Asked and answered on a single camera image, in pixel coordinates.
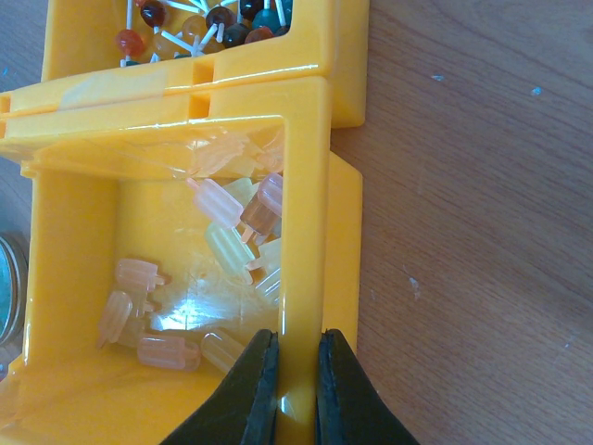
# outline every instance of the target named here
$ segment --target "round bead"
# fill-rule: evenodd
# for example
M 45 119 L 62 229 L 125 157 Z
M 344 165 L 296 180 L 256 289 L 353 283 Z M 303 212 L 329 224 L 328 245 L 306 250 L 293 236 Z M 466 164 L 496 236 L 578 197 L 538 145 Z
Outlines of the round bead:
M 256 15 L 263 9 L 263 0 L 239 0 L 241 14 L 249 21 L 253 21 Z
M 233 26 L 224 30 L 222 44 L 225 48 L 234 48 L 245 43 L 249 35 L 249 28 L 243 23 L 235 23 Z
M 208 26 L 206 26 L 206 19 L 202 16 L 190 16 L 182 26 L 183 39 L 190 45 L 194 44 L 194 38 L 198 36 L 200 40 L 208 32 Z
M 278 13 L 271 9 L 262 9 L 253 20 L 253 29 L 265 26 L 270 28 L 272 32 L 277 32 L 280 29 L 280 19 Z
M 115 41 L 120 51 L 126 56 L 141 56 L 145 51 L 145 43 L 142 41 L 142 37 L 134 30 L 118 32 Z
M 147 0 L 140 8 L 140 16 L 151 28 L 163 26 L 167 18 L 167 9 L 158 0 Z
M 288 34 L 290 31 L 290 26 L 283 26 L 277 32 L 274 33 L 274 37 L 280 37 L 282 35 Z
M 231 9 L 224 6 L 213 7 L 206 16 L 206 25 L 210 28 L 213 24 L 224 23 L 224 27 L 228 28 L 237 22 L 237 16 Z
M 171 40 L 166 39 L 161 34 L 155 34 L 152 42 L 155 46 L 155 53 L 157 53 L 162 60 L 173 58 L 175 53 L 182 51 L 179 46 L 174 44 Z
M 273 36 L 274 33 L 270 30 L 270 28 L 266 28 L 264 26 L 250 32 L 247 38 L 245 39 L 245 43 L 251 44 L 253 42 L 259 42 L 260 40 L 271 39 Z

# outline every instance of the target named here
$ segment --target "jar lid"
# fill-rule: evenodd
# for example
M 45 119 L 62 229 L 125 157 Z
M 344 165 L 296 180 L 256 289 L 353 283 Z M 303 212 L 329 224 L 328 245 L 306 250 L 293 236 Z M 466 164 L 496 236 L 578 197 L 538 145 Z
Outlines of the jar lid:
M 0 347 L 22 330 L 27 294 L 27 262 L 19 245 L 0 235 Z

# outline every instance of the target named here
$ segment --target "wooden table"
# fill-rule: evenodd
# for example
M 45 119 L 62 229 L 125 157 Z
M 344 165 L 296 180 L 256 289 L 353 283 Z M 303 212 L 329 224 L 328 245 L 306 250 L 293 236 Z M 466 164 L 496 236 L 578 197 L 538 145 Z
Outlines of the wooden table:
M 0 89 L 38 81 L 44 9 L 3 5 Z M 333 141 L 366 178 L 365 369 L 422 444 L 593 443 L 593 4 L 373 0 L 371 25 L 368 122 Z

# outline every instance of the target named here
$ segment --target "plastic bead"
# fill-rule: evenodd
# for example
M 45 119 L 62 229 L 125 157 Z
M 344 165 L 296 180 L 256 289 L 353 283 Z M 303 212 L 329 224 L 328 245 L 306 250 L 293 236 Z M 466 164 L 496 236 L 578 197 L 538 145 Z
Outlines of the plastic bead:
M 146 334 L 138 343 L 138 360 L 148 366 L 194 371 L 202 354 L 196 343 L 182 337 Z
M 161 34 L 155 34 L 153 44 L 155 45 L 155 52 L 163 60 L 174 58 L 175 53 L 180 50 L 178 45 L 163 37 Z
M 142 37 L 134 30 L 121 30 L 115 41 L 120 51 L 126 56 L 138 57 L 145 51 Z
M 254 233 L 269 235 L 278 222 L 279 217 L 254 196 L 241 215 L 241 221 L 247 226 L 241 240 L 249 242 Z
M 241 242 L 237 229 L 223 229 L 213 222 L 204 234 L 216 261 L 229 275 L 241 276 L 249 285 L 253 283 L 247 264 L 256 257 L 247 244 Z
M 240 0 L 239 7 L 241 14 L 249 21 L 253 21 L 256 15 L 263 9 L 263 0 Z
M 120 260 L 116 279 L 123 288 L 137 292 L 154 292 L 157 286 L 165 284 L 156 264 L 140 260 Z
M 242 206 L 249 204 L 251 198 L 257 193 L 258 189 L 251 184 L 249 178 L 241 178 L 232 181 L 230 184 L 224 186 L 224 189 L 229 192 Z
M 96 342 L 98 348 L 103 348 L 106 342 L 118 341 L 131 312 L 130 296 L 119 290 L 112 292 L 99 322 L 99 339 Z
M 147 0 L 140 7 L 140 17 L 151 27 L 163 26 L 167 18 L 167 8 L 158 0 Z
M 237 16 L 232 12 L 231 9 L 224 6 L 213 7 L 206 16 L 206 25 L 209 28 L 212 25 L 220 25 L 221 23 L 224 25 L 225 28 L 229 28 L 236 22 Z
M 267 274 L 280 269 L 280 257 L 282 253 L 282 239 L 274 239 L 273 241 L 259 247 L 259 258 L 251 261 L 247 265 L 247 269 L 255 271 L 262 268 Z
M 267 40 L 271 39 L 274 36 L 274 33 L 270 30 L 270 28 L 257 28 L 249 33 L 247 38 L 245 39 L 246 44 L 252 44 L 253 42 L 259 42 L 260 40 Z
M 222 44 L 225 48 L 234 48 L 235 46 L 243 45 L 248 35 L 249 28 L 246 25 L 243 23 L 235 23 L 224 30 Z
M 245 347 L 222 331 L 207 333 L 200 344 L 202 355 L 223 373 L 228 374 Z
M 258 189 L 259 201 L 278 216 L 282 216 L 283 183 L 282 176 L 278 173 L 270 173 Z
M 194 40 L 203 39 L 208 32 L 208 26 L 206 26 L 206 19 L 202 16 L 191 16 L 189 17 L 182 26 L 183 40 L 188 44 L 193 45 Z M 219 44 L 215 39 L 210 39 L 208 44 L 202 50 L 205 54 L 218 53 L 223 50 L 224 46 Z
M 253 19 L 253 29 L 261 27 L 270 28 L 271 32 L 277 32 L 280 29 L 280 20 L 278 13 L 273 9 L 262 9 Z
M 195 189 L 194 204 L 223 229 L 231 229 L 241 222 L 243 206 L 229 192 L 211 179 L 198 184 L 193 179 L 187 183 Z
M 280 268 L 267 275 L 261 283 L 256 286 L 257 294 L 268 303 L 276 306 L 280 298 Z
M 274 37 L 282 37 L 283 35 L 288 34 L 290 31 L 290 26 L 282 26 L 278 29 L 277 32 L 274 33 Z

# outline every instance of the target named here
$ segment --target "yellow plastic bin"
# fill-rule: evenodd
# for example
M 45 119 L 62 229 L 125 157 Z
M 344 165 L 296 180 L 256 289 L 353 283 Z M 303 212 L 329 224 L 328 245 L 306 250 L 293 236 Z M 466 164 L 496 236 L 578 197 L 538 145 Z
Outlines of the yellow plastic bin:
M 187 13 L 172 14 L 181 29 Z M 282 37 L 203 57 L 117 68 L 126 0 L 50 0 L 43 81 L 0 95 L 0 120 L 246 83 L 322 76 L 333 87 L 333 126 L 364 122 L 369 0 L 295 0 Z M 147 29 L 135 9 L 135 29 Z
M 280 310 L 253 327 L 279 332 L 277 443 L 313 443 L 321 331 L 337 327 L 356 348 L 358 319 L 361 177 L 330 153 L 330 92 L 311 77 L 10 120 L 0 154 L 32 178 L 32 241 L 24 351 L 0 384 L 0 441 L 158 443 L 206 400 L 222 379 L 207 362 L 182 373 L 143 366 L 119 345 L 97 350 L 97 323 L 118 258 L 157 258 L 175 276 L 205 248 L 205 227 L 184 232 L 188 172 L 245 176 L 254 153 L 280 141 Z M 225 158 L 246 138 L 250 149 Z

